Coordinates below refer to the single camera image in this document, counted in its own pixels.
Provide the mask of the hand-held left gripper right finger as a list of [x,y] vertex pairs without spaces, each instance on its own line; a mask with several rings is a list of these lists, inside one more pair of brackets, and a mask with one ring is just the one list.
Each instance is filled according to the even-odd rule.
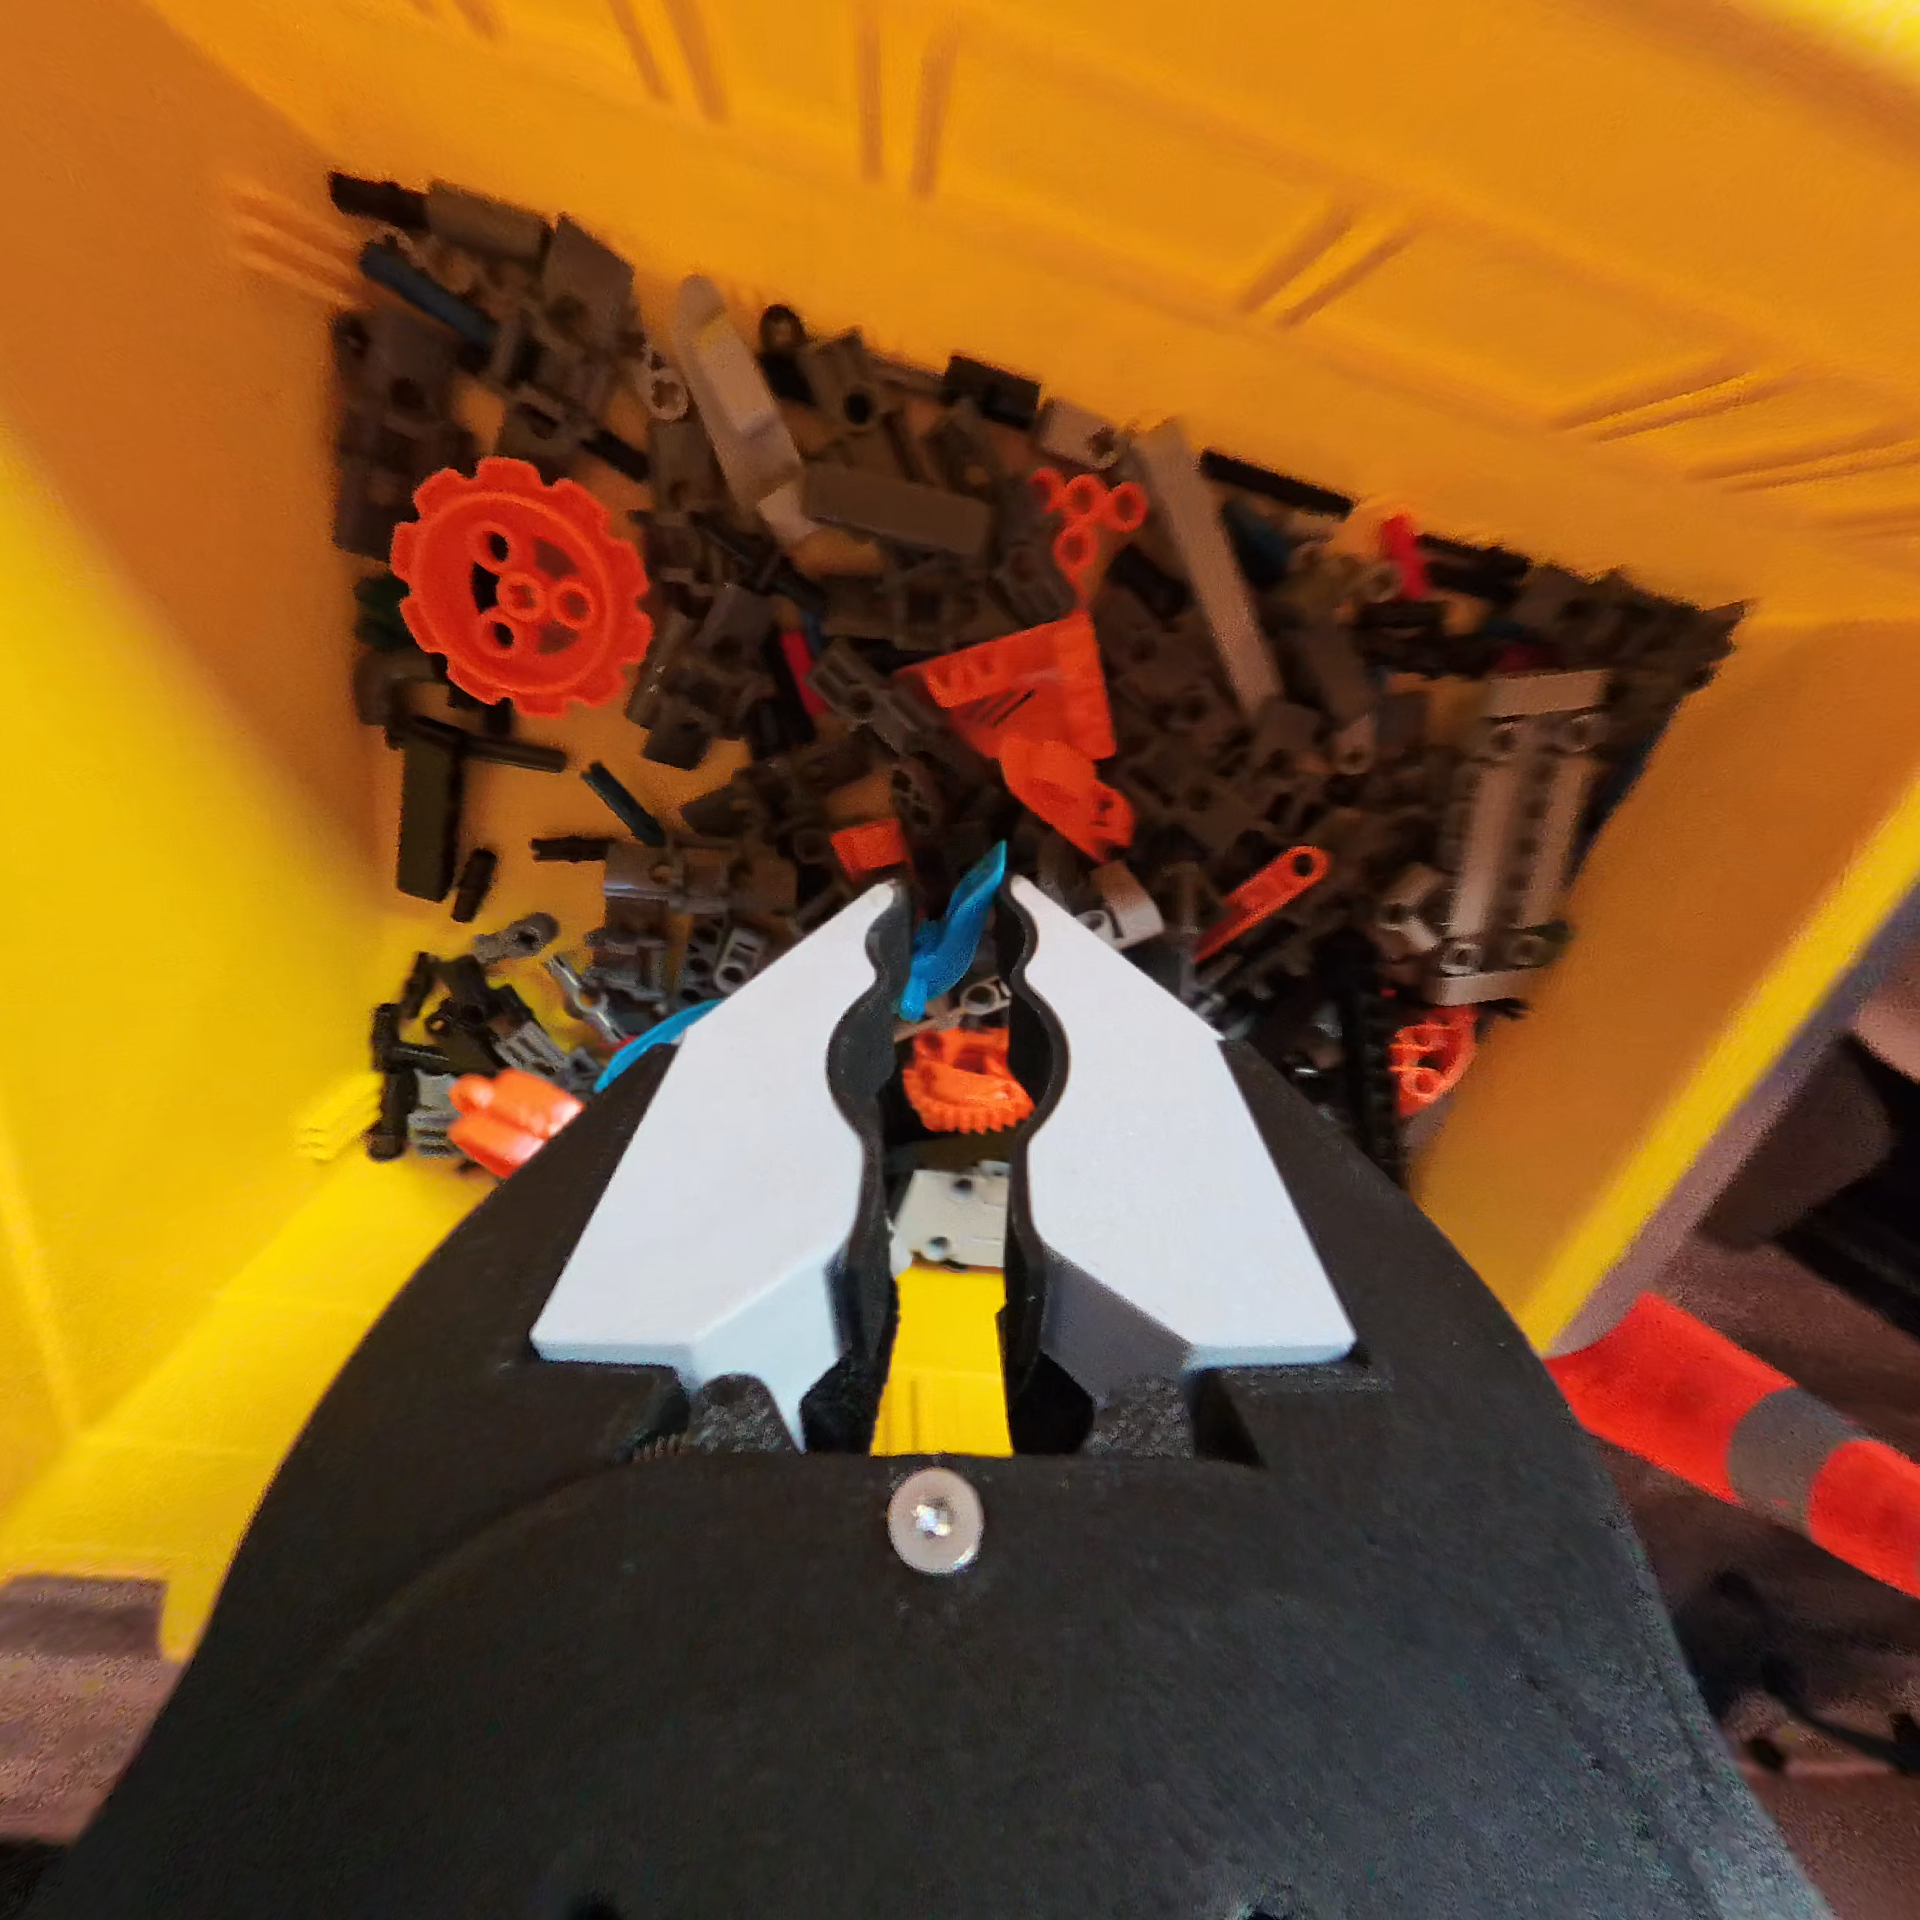
[[1081,1431],[1141,1381],[1344,1363],[1358,1332],[1216,1030],[1042,893],[1000,898],[1010,1064],[1008,1422]]

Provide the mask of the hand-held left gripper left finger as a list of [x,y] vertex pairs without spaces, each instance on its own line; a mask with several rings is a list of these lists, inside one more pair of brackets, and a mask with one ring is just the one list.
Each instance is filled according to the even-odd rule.
[[881,1093],[910,895],[875,882],[675,1048],[542,1314],[542,1360],[760,1381],[870,1431],[896,1339]]

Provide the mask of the small orange gear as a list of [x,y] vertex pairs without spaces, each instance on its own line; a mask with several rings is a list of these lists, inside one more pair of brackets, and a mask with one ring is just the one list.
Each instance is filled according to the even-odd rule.
[[948,1027],[912,1038],[902,1098],[934,1136],[990,1136],[1017,1128],[1035,1110],[1010,1068],[1005,1027]]

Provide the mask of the light grey frame piece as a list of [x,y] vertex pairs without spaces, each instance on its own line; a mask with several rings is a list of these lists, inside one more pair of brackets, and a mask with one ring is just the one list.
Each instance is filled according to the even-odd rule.
[[1425,962],[1436,1005],[1520,998],[1569,944],[1560,906],[1608,738],[1602,670],[1489,679],[1438,846],[1448,898]]

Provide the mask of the pile of building pieces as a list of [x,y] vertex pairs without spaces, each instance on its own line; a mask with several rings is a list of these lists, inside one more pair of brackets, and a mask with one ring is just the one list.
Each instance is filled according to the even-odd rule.
[[[748,988],[869,882],[940,919],[1004,838],[1005,879],[1253,1044],[1404,1184],[1408,1131],[1566,956],[1584,855],[1748,614],[1448,540],[974,356],[900,366],[786,303],[744,328],[709,278],[648,327],[630,260],[590,228],[445,180],[331,173],[328,199],[366,290],[330,320],[352,709],[397,760],[400,898],[472,933],[371,1013],[373,1160],[510,1171],[618,1044]],[[585,486],[638,546],[654,639],[618,704],[482,704],[408,630],[394,530],[429,474],[486,458]],[[1105,862],[896,680],[1076,613],[1037,466],[1150,494],[1085,610],[1118,741],[1100,773],[1137,814]],[[1569,944],[1520,998],[1436,1005],[1460,747],[1484,683],[1534,670],[1611,679]],[[1010,1030],[992,919],[947,996],[896,1013],[886,1098],[912,1142],[964,1138],[908,1106],[912,1038]]]

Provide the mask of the yellow plastic bin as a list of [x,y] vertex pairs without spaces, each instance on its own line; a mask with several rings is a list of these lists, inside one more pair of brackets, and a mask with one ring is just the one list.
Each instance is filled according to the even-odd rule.
[[456,1190],[330,168],[1754,622],[1414,1192],[1538,1344],[1915,884],[1915,4],[4,4],[4,1572],[193,1647]]

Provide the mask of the light grey plate piece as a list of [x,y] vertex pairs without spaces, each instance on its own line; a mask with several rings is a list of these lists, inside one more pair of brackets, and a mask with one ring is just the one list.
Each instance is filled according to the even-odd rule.
[[892,1267],[1004,1268],[1010,1168],[916,1168],[892,1212]]

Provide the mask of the blue separator tool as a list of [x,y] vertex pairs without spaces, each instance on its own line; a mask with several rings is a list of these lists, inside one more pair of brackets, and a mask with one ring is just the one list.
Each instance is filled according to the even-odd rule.
[[[947,996],[974,966],[992,903],[1005,879],[1005,863],[1008,844],[1000,838],[953,886],[947,912],[916,928],[906,988],[896,1003],[900,1019],[922,1019],[928,1005]],[[702,998],[668,1015],[636,1039],[618,1044],[595,1078],[592,1093],[609,1090],[642,1053],[681,1043],[721,1003],[721,998]]]

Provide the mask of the orange white traffic cone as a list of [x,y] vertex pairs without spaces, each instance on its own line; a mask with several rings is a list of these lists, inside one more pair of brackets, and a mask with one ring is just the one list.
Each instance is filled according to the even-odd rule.
[[1918,1595],[1918,1464],[1654,1294],[1546,1370],[1598,1439]]

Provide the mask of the orange gear wheel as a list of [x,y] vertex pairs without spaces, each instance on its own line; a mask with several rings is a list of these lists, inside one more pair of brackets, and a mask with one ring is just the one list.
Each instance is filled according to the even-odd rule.
[[486,458],[432,471],[395,526],[400,616],[448,683],[532,717],[618,704],[654,639],[634,540],[585,486]]

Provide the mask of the small orange beam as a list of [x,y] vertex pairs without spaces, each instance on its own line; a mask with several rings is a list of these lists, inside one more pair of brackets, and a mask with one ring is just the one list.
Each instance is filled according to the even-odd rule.
[[1150,494],[1132,477],[1110,482],[1100,471],[1066,474],[1037,466],[1026,490],[1053,526],[1050,555],[1073,588],[1076,610],[1091,610],[1105,566],[1148,523]]

